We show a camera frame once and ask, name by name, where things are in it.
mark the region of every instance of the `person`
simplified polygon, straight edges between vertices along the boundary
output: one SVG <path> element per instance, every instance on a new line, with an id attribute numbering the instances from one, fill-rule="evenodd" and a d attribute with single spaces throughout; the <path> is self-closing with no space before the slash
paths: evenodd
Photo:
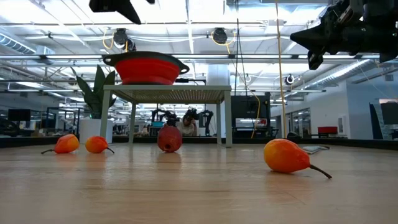
<path id="1" fill-rule="evenodd" d="M 176 122 L 175 126 L 180 130 L 182 136 L 196 136 L 197 125 L 194 119 L 189 119 L 187 115 L 184 115 L 182 121 Z"/>

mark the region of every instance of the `orange pear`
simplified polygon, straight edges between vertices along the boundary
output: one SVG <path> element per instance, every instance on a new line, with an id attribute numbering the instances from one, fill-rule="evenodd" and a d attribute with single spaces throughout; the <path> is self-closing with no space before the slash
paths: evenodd
<path id="1" fill-rule="evenodd" d="M 86 149 L 91 153 L 101 153 L 107 149 L 114 154 L 114 151 L 108 147 L 108 143 L 105 138 L 101 136 L 92 136 L 88 138 L 86 141 Z"/>
<path id="2" fill-rule="evenodd" d="M 329 179 L 331 175 L 310 163 L 310 157 L 296 143 L 286 139 L 269 141 L 264 148 L 264 161 L 274 171 L 291 173 L 306 168 L 315 169 Z"/>
<path id="3" fill-rule="evenodd" d="M 66 136 L 62 136 L 58 139 L 54 149 L 49 149 L 41 153 L 42 154 L 45 154 L 46 152 L 55 152 L 57 154 L 69 153 L 73 152 L 78 148 L 79 148 L 79 140 L 76 138 L 76 136 L 73 134 L 67 134 Z"/>

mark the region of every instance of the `potted plant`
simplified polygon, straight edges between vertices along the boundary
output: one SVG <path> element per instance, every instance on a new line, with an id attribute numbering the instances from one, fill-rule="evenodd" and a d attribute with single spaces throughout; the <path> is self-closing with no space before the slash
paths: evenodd
<path id="1" fill-rule="evenodd" d="M 93 90 L 91 90 L 89 84 L 87 84 L 86 81 L 79 77 L 73 68 L 71 69 L 73 74 L 75 74 L 76 76 L 78 86 L 82 90 L 84 101 L 91 111 L 91 119 L 80 120 L 79 140 L 80 142 L 82 142 L 82 144 L 84 144 L 84 142 L 86 142 L 88 138 L 100 135 L 104 85 L 114 85 L 115 71 L 105 76 L 102 68 L 97 65 L 94 88 Z M 116 99 L 111 98 L 109 100 L 109 107 L 113 106 L 115 101 Z M 112 143 L 112 128 L 113 122 L 111 120 L 108 120 L 105 137 L 108 143 Z"/>

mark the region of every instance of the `desk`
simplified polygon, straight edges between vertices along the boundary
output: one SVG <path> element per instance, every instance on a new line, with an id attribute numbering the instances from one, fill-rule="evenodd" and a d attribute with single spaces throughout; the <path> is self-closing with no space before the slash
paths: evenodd
<path id="1" fill-rule="evenodd" d="M 132 103 L 130 127 L 134 127 L 136 105 L 139 103 L 216 104 L 217 143 L 221 144 L 221 103 L 225 102 L 226 147 L 232 147 L 231 86 L 198 85 L 105 85 L 101 117 L 101 136 L 106 135 L 108 102 L 111 94 Z M 134 135 L 130 131 L 129 143 Z"/>

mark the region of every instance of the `pear stem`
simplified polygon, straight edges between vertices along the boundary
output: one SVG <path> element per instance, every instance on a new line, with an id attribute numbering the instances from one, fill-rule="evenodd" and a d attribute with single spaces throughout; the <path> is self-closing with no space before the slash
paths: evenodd
<path id="1" fill-rule="evenodd" d="M 109 147 L 107 147 L 106 149 L 110 150 L 114 154 L 114 151 L 112 149 L 110 149 Z"/>
<path id="2" fill-rule="evenodd" d="M 328 174 L 328 173 L 326 173 L 325 171 L 323 171 L 323 170 L 321 170 L 321 169 L 317 168 L 316 166 L 314 166 L 314 165 L 310 165 L 310 168 L 311 168 L 311 169 L 315 169 L 315 170 L 317 170 L 317 171 L 321 172 L 322 174 L 324 174 L 325 176 L 327 176 L 329 179 L 331 179 L 331 175 L 329 175 L 329 174 Z"/>
<path id="3" fill-rule="evenodd" d="M 54 151 L 54 149 L 49 149 L 49 150 L 46 150 L 44 152 L 41 152 L 41 154 L 45 154 L 46 152 L 53 152 L 53 151 Z"/>

